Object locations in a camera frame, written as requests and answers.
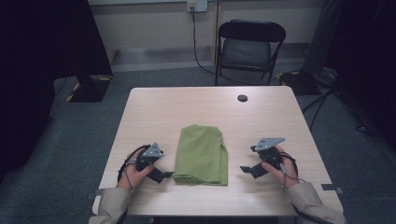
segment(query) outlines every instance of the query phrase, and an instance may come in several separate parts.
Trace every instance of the black backdrop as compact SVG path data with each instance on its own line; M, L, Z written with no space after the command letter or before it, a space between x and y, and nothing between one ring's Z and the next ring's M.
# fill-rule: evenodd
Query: black backdrop
M346 0L326 66L396 148L396 2Z
M87 0L0 1L0 181L42 134L59 77L111 75Z

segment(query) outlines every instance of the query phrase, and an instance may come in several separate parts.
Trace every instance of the folded green cloth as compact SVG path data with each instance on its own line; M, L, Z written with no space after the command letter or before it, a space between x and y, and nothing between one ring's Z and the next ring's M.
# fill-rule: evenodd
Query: folded green cloth
M216 127L183 128L178 142L175 181L178 184L228 184L228 154Z

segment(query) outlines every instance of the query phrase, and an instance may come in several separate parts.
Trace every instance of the sleeve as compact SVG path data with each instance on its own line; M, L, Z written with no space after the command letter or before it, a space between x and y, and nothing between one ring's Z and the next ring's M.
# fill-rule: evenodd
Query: sleeve
M98 214L90 218L89 224L117 223L127 209L132 192L128 189L104 189Z
M300 183L289 188L287 191L291 202L296 209L306 216L316 220L322 220L321 223L347 223L344 215L330 207L325 206L318 196L317 191L311 183ZM304 219L304 224L317 223Z

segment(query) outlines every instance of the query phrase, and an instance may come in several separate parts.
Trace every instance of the electrical outlet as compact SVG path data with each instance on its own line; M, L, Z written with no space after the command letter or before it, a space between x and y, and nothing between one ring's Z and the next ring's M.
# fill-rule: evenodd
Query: electrical outlet
M191 8L193 8L194 12L206 12L207 0L188 0L187 11L191 12Z

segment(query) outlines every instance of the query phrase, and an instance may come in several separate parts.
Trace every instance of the gray carpet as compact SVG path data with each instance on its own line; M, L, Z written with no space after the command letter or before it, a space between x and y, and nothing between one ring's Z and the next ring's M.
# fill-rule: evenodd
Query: gray carpet
M281 63L276 73L301 67ZM239 72L230 72L238 77ZM245 80L260 84L260 75ZM55 81L59 90L63 79ZM9 173L0 187L0 223L87 223L94 192L105 169L123 108L135 87L213 86L199 67L115 74L102 103L67 103L77 81L67 79L55 97L52 120L27 164ZM221 85L230 85L222 79ZM317 96L298 96L301 107ZM356 131L353 111L331 95L320 109L312 134L335 186L348 223L396 223L396 157L380 136ZM305 113L310 124L316 107ZM148 223L129 218L128 223ZM280 223L293 223L282 217Z

